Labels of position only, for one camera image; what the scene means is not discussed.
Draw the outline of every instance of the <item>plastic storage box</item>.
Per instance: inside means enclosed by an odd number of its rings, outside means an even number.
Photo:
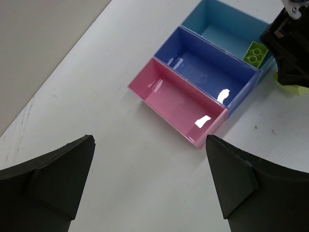
[[[128,87],[200,148],[227,118],[225,107],[154,58]]]
[[[218,0],[202,0],[182,24],[207,41],[243,59],[250,44],[260,41],[268,23]],[[275,63],[269,52],[260,70],[266,74]]]
[[[227,107],[229,115],[256,86],[261,73],[181,27],[155,57]]]
[[[217,0],[202,0],[129,84],[147,105],[202,148],[275,64],[243,60],[268,26]]]

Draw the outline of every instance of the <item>white table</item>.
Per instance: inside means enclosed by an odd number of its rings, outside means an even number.
[[[271,22],[280,0],[226,0]],[[199,0],[113,0],[0,138],[0,168],[85,134],[96,152],[70,232],[227,232],[205,150],[195,149],[127,85]],[[309,96],[273,74],[217,135],[309,172]]]

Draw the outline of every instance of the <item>yellow object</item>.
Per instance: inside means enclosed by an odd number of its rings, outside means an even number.
[[[275,81],[277,85],[284,91],[297,96],[303,96],[305,93],[309,93],[309,88],[302,86],[283,86],[278,82],[278,73],[275,74]]]

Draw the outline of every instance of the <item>pink box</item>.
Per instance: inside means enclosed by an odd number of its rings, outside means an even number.
[[[152,58],[128,88],[196,147],[227,119],[227,109]]]

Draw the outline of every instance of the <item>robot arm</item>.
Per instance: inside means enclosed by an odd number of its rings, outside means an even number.
[[[288,12],[289,16],[294,19],[298,20],[301,17],[301,13],[298,9],[301,6],[309,6],[309,0],[281,0],[286,11]]]
[[[309,0],[281,0],[283,9],[260,36],[278,66],[283,86],[309,88]]]

